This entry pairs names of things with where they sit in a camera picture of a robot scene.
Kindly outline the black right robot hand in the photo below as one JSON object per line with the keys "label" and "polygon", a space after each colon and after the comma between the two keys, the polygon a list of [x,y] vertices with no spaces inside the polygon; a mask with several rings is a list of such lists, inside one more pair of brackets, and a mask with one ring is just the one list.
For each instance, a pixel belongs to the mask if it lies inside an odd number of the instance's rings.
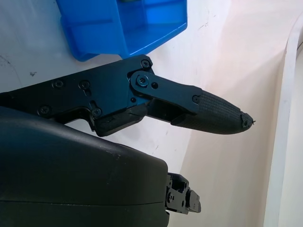
{"label": "black right robot hand", "polygon": [[214,134],[254,120],[201,88],[156,76],[146,55],[0,95],[3,227],[166,227],[199,196],[165,161],[105,140],[144,117]]}

